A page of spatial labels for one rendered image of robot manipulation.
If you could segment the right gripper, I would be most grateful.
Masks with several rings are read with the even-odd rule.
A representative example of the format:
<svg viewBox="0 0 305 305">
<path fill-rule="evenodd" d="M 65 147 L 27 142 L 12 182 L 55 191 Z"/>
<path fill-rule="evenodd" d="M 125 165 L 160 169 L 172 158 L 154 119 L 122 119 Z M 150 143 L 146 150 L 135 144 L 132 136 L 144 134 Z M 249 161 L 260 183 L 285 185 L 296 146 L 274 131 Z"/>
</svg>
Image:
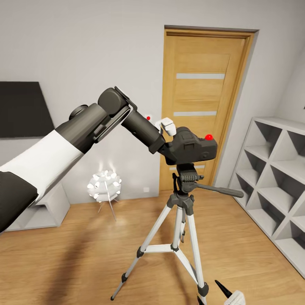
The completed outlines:
<svg viewBox="0 0 305 305">
<path fill-rule="evenodd" d="M 217 283 L 217 285 L 219 286 L 219 288 L 222 290 L 222 292 L 225 294 L 227 298 L 232 295 L 232 293 L 226 287 L 224 287 L 219 281 L 215 280 L 215 282 Z M 201 301 L 199 296 L 197 296 L 197 299 L 200 305 L 204 305 L 204 303 Z"/>
</svg>

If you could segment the digital camera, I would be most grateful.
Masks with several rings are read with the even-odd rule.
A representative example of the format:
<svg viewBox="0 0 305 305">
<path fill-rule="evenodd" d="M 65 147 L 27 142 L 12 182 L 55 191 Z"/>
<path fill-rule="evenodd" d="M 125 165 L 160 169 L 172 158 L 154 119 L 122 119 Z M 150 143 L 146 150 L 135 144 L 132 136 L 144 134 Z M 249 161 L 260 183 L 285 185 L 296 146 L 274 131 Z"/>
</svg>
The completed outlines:
<svg viewBox="0 0 305 305">
<path fill-rule="evenodd" d="M 208 161 L 216 158 L 217 142 L 211 134 L 205 139 L 193 134 L 187 127 L 176 128 L 171 142 L 165 145 L 175 155 L 177 160 L 174 162 L 165 157 L 167 165 L 188 164 L 196 161 Z"/>
</svg>

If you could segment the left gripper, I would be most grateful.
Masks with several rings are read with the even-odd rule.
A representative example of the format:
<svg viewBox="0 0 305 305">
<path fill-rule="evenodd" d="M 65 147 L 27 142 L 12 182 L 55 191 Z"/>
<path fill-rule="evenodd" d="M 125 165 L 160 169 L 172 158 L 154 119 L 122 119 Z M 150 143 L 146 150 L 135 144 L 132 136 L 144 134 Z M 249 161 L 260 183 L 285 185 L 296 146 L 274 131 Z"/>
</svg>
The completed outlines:
<svg viewBox="0 0 305 305">
<path fill-rule="evenodd" d="M 166 140 L 163 135 L 159 133 L 151 121 L 144 118 L 139 127 L 132 133 L 137 139 L 143 142 L 149 149 L 149 152 L 155 154 L 157 151 L 165 157 L 176 161 L 175 155 L 165 145 Z"/>
</svg>

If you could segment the camera tripod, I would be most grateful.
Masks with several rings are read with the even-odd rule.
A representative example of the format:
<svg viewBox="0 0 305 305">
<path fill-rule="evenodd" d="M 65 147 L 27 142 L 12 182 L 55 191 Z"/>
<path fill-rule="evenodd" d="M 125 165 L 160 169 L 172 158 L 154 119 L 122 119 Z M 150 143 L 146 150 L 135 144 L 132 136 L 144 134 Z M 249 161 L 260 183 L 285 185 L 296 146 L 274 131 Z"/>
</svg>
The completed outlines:
<svg viewBox="0 0 305 305">
<path fill-rule="evenodd" d="M 202 162 L 202 161 L 197 161 Z M 194 203 L 194 196 L 191 194 L 189 196 L 189 192 L 193 191 L 193 189 L 196 188 L 203 188 L 208 189 L 212 191 L 217 191 L 221 194 L 230 195 L 233 197 L 244 197 L 244 193 L 242 191 L 233 190 L 229 188 L 217 188 L 213 186 L 207 186 L 203 184 L 199 184 L 196 182 L 196 180 L 202 180 L 204 178 L 203 175 L 198 175 L 197 171 L 194 167 L 194 163 L 188 163 L 188 164 L 174 164 L 177 165 L 177 172 L 179 176 L 176 176 L 176 173 L 173 173 L 173 179 L 174 179 L 174 190 L 173 194 L 170 195 L 169 200 L 166 203 L 165 208 L 161 212 L 159 218 L 157 219 L 156 223 L 154 224 L 153 228 L 151 229 L 150 233 L 148 234 L 147 238 L 145 239 L 144 243 L 141 247 L 137 250 L 137 256 L 135 257 L 134 261 L 132 262 L 130 268 L 126 273 L 122 275 L 122 281 L 120 285 L 118 286 L 117 290 L 111 297 L 111 301 L 114 300 L 114 297 L 116 296 L 117 292 L 123 285 L 123 283 L 128 279 L 128 275 L 134 268 L 135 264 L 137 263 L 138 259 L 143 256 L 144 253 L 154 253 L 154 252 L 173 252 L 178 257 L 180 262 L 183 264 L 187 272 L 190 274 L 192 279 L 195 281 L 198 287 L 198 293 L 201 295 L 201 301 L 204 303 L 204 305 L 207 305 L 206 303 L 206 295 L 208 294 L 209 286 L 206 282 L 203 280 L 203 274 L 202 274 L 202 267 L 201 267 L 201 261 L 200 261 L 200 253 L 199 253 L 199 247 L 197 242 L 197 234 L 196 234 L 196 228 L 194 223 L 194 212 L 193 212 L 193 203 Z M 176 181 L 179 186 L 179 190 L 177 189 Z M 175 220 L 175 230 L 174 230 L 174 237 L 173 237 L 173 243 L 172 244 L 160 244 L 160 245 L 148 245 L 152 238 L 154 237 L 155 233 L 159 229 L 160 225 L 166 218 L 167 214 L 173 208 L 174 205 L 177 205 L 177 213 L 176 213 L 176 220 Z M 187 221 L 189 226 L 189 233 L 190 233 L 190 239 L 191 239 L 191 245 L 192 245 L 192 251 L 194 256 L 194 263 L 195 263 L 195 269 L 190 264 L 188 259 L 185 257 L 185 255 L 182 253 L 182 251 L 179 248 L 180 240 L 182 238 L 182 243 L 184 243 L 184 236 L 185 236 L 185 224 L 186 224 L 186 215 L 187 215 Z"/>
</svg>

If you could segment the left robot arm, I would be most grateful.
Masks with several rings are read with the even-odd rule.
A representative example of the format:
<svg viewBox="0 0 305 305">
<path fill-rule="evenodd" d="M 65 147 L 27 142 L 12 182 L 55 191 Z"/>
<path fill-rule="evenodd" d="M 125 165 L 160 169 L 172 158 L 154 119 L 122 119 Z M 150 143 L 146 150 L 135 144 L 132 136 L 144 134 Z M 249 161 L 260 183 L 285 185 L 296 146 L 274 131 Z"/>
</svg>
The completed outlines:
<svg viewBox="0 0 305 305">
<path fill-rule="evenodd" d="M 129 104 L 133 107 L 130 113 Z M 173 121 L 165 118 L 154 125 L 117 86 L 106 89 L 97 103 L 81 105 L 54 131 L 19 156 L 0 166 L 0 236 L 26 209 L 34 207 L 69 170 L 123 119 L 121 124 L 143 142 L 176 161 L 165 145 L 164 130 L 176 134 Z"/>
</svg>

